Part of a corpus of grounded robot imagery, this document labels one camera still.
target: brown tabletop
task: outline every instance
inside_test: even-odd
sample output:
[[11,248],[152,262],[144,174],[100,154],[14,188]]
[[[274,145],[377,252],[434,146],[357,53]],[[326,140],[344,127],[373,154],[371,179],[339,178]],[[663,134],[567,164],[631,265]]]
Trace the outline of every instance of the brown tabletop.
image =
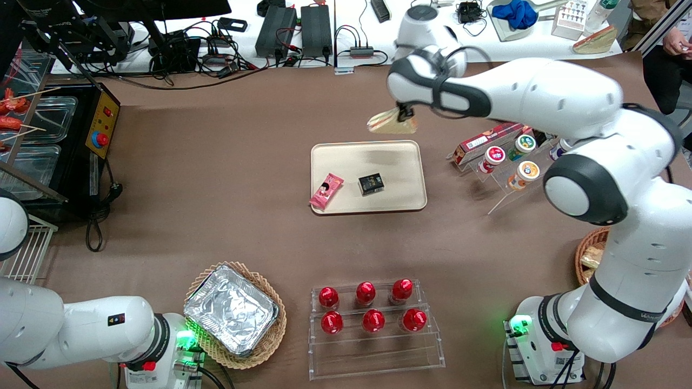
[[[627,101],[654,107],[638,54],[583,62],[620,81]],[[484,65],[472,64],[472,72]],[[48,257],[45,285],[65,302],[140,295],[158,312],[182,312],[185,293],[208,265],[247,264],[281,295],[286,336],[265,364],[231,372],[238,389],[502,387],[502,320],[528,296],[576,286],[573,253],[594,226],[563,216],[540,190],[500,209],[502,196],[460,177],[445,155],[494,126],[444,120],[418,108],[428,205],[420,212],[319,217],[308,207],[310,149],[317,143],[400,139],[367,132],[393,101],[388,68],[278,69],[220,87],[149,91],[113,80],[123,103],[110,159],[125,186],[102,224],[107,244],[84,247],[84,226],[64,226]],[[176,79],[177,86],[209,82]],[[692,184],[681,159],[673,173]],[[518,250],[529,244],[531,250]],[[309,291],[362,280],[421,280],[439,323],[447,367],[309,382]],[[689,388],[692,329],[682,319],[618,363],[614,389]],[[27,370],[42,388],[108,388],[105,363]],[[590,388],[596,365],[589,364]],[[0,370],[4,388],[23,388]],[[528,385],[507,377],[511,388]]]

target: white bottle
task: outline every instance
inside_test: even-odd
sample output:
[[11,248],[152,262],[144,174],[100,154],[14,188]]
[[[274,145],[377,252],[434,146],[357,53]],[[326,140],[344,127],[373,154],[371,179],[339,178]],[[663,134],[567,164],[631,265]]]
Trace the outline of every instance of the white bottle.
[[598,0],[586,17],[584,35],[590,36],[601,30],[603,22],[617,5],[618,0]]

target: red capsule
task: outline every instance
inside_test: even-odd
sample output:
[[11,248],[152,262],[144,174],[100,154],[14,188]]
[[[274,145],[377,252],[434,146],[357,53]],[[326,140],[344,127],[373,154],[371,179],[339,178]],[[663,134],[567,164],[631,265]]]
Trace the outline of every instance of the red capsule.
[[375,286],[368,281],[362,282],[356,288],[356,303],[362,307],[369,307],[375,299]]
[[394,305],[406,304],[406,300],[413,294],[413,282],[404,278],[396,281],[390,291],[390,302]]
[[411,332],[425,328],[427,322],[428,316],[420,309],[409,309],[401,317],[401,327]]
[[326,309],[336,310],[339,308],[339,293],[332,287],[322,288],[320,291],[320,305]]
[[363,315],[363,329],[367,332],[378,332],[385,327],[385,316],[377,309],[371,309]]
[[344,328],[344,320],[341,315],[335,311],[329,311],[322,316],[322,331],[334,335],[339,333]]

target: aluminum foil tray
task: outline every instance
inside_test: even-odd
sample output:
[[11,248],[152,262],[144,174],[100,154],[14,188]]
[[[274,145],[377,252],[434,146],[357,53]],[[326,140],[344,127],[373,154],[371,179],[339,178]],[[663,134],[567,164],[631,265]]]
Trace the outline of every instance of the aluminum foil tray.
[[247,357],[276,321],[279,307],[238,272],[221,265],[190,296],[184,312],[230,353]]

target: wicker basket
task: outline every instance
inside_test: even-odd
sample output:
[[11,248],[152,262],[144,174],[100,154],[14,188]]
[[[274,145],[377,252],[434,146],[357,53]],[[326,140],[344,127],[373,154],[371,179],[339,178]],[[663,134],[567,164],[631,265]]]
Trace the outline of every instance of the wicker basket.
[[286,307],[284,307],[284,303],[281,301],[281,298],[264,277],[258,273],[250,272],[248,268],[240,262],[219,262],[218,264],[211,266],[209,269],[206,269],[199,275],[199,277],[197,277],[197,279],[195,279],[192,286],[190,286],[190,290],[185,297],[185,301],[190,298],[192,293],[197,290],[197,287],[207,278],[207,276],[222,264],[228,265],[230,268],[240,273],[248,281],[252,282],[256,287],[261,289],[270,299],[276,302],[276,304],[279,306],[279,317],[276,319],[276,322],[264,334],[262,339],[257,344],[257,347],[255,347],[253,353],[249,357],[239,358],[238,356],[229,353],[221,342],[219,342],[214,336],[209,335],[196,323],[190,319],[186,320],[188,322],[188,327],[194,332],[194,336],[199,345],[216,362],[231,369],[249,369],[265,362],[272,354],[274,354],[274,351],[279,348],[279,344],[286,333]]
[[[579,245],[576,247],[576,252],[574,254],[574,268],[576,270],[576,278],[580,285],[584,285],[588,282],[584,272],[589,269],[581,264],[581,257],[584,255],[584,252],[586,252],[586,249],[591,246],[601,250],[605,249],[609,231],[610,227],[597,228],[588,233],[584,239],[581,240],[581,243],[579,243]],[[673,312],[673,315],[667,318],[666,321],[661,324],[661,327],[668,325],[670,322],[675,320],[678,315],[680,315],[683,304],[684,303],[680,303],[680,306],[675,310],[675,312]]]

